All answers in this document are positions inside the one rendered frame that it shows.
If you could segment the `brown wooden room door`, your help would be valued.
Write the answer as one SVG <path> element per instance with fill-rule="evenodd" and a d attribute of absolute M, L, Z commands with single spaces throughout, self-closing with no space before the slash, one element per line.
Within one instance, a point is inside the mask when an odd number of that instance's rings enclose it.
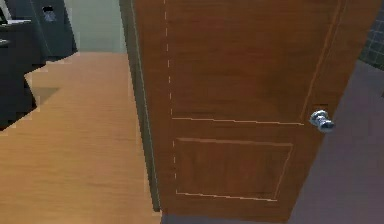
<path fill-rule="evenodd" d="M 382 0 L 119 0 L 164 215 L 285 224 Z"/>

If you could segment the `black kitchen counter cabinet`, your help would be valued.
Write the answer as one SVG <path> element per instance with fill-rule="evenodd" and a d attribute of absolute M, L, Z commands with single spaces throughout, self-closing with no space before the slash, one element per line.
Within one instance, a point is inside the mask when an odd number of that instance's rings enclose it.
<path fill-rule="evenodd" d="M 31 20 L 0 25 L 0 131 L 37 107 L 25 75 L 43 64 Z"/>

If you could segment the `silver round door knob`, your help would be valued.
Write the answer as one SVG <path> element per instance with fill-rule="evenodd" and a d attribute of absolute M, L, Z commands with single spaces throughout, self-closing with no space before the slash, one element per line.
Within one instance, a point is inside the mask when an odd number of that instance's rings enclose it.
<path fill-rule="evenodd" d="M 329 118 L 325 110 L 318 110 L 311 114 L 309 122 L 316 126 L 322 133 L 329 133 L 335 127 L 333 121 Z"/>

